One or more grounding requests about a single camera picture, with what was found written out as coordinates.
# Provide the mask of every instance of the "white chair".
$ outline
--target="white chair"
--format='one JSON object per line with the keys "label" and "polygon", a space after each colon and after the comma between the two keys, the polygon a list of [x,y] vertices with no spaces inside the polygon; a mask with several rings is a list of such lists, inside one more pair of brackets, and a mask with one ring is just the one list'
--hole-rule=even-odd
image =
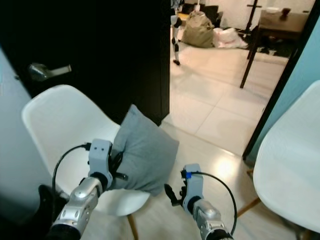
{"label": "white chair", "polygon": [[320,81],[302,94],[263,139],[253,183],[270,210],[320,233]]}
{"label": "white chair", "polygon": [[[69,85],[52,87],[33,98],[22,111],[23,122],[49,173],[68,149],[95,138],[114,141],[120,126],[110,120],[89,98]],[[88,176],[89,152],[77,149],[61,162],[57,187],[67,194]],[[128,216],[134,239],[138,239],[132,213],[150,194],[136,190],[111,190],[101,195],[95,211]]]}

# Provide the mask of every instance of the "black cable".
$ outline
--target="black cable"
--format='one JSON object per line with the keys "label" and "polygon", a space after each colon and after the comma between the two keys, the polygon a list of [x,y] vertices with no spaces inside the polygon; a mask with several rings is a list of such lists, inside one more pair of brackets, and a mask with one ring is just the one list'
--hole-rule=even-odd
{"label": "black cable", "polygon": [[199,175],[205,175],[211,178],[214,178],[215,180],[219,181],[229,192],[231,198],[232,198],[232,203],[233,203],[233,208],[234,208],[234,220],[233,220],[233,226],[232,226],[232,230],[230,232],[231,235],[234,234],[235,229],[236,229],[236,225],[237,225],[237,205],[236,205],[236,200],[234,195],[232,194],[230,188],[227,186],[227,184],[225,184],[222,180],[220,180],[219,178],[217,178],[216,176],[213,176],[209,173],[206,172],[200,172],[200,171],[192,171],[191,174],[199,174]]}
{"label": "black cable", "polygon": [[86,144],[75,146],[75,147],[69,149],[68,151],[66,151],[61,156],[59,161],[56,163],[54,171],[53,171],[53,175],[52,175],[52,222],[54,222],[56,220],[55,219],[55,215],[56,215],[56,177],[57,177],[58,167],[59,167],[60,163],[62,162],[62,160],[65,158],[65,156],[67,156],[73,150],[85,148],[85,150],[89,151],[90,146],[91,146],[91,143],[86,143]]}

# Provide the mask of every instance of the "wall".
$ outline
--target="wall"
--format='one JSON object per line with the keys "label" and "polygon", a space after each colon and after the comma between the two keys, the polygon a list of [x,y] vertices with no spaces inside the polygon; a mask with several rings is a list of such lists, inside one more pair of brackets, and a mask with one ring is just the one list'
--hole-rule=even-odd
{"label": "wall", "polygon": [[318,19],[288,82],[249,154],[248,160],[254,161],[256,159],[259,146],[273,124],[314,81],[320,80],[319,62],[320,19]]}
{"label": "wall", "polygon": [[[206,0],[206,5],[218,5],[219,12],[223,11],[222,27],[246,29],[252,10],[247,5],[252,5],[253,2],[254,0]],[[304,10],[310,11],[314,2],[315,0],[258,0],[258,5],[262,8],[255,10],[252,27],[258,24],[261,10],[266,7],[291,8],[292,12],[302,13]]]}
{"label": "wall", "polygon": [[38,209],[38,186],[50,185],[51,178],[21,119],[31,98],[1,49],[0,66],[0,215],[21,223]]}

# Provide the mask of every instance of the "white wall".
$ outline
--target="white wall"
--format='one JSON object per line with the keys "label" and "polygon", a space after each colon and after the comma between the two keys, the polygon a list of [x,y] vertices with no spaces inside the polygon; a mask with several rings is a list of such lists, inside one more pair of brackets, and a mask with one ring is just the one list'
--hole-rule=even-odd
{"label": "white wall", "polygon": [[[254,0],[206,0],[206,5],[218,5],[219,12],[223,11],[221,21],[222,27],[232,27],[238,29],[246,29],[249,21]],[[291,8],[292,12],[302,13],[304,10],[310,11],[315,0],[258,0],[258,5],[262,8],[256,8],[252,20],[252,27],[254,28],[261,15],[261,10],[266,7]]]}
{"label": "white wall", "polygon": [[38,187],[50,185],[51,177],[21,119],[31,98],[0,49],[1,70],[0,215],[21,223],[38,209]]}

